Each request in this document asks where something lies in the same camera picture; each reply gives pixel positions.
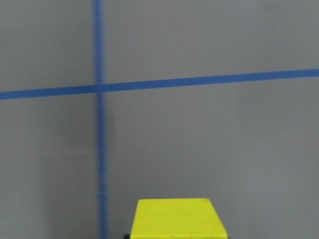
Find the yellow block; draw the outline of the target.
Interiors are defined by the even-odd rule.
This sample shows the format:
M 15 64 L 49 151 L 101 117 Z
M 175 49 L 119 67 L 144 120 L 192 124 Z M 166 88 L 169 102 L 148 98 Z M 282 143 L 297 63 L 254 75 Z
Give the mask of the yellow block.
M 132 239 L 227 239 L 228 233 L 207 198 L 141 199 Z

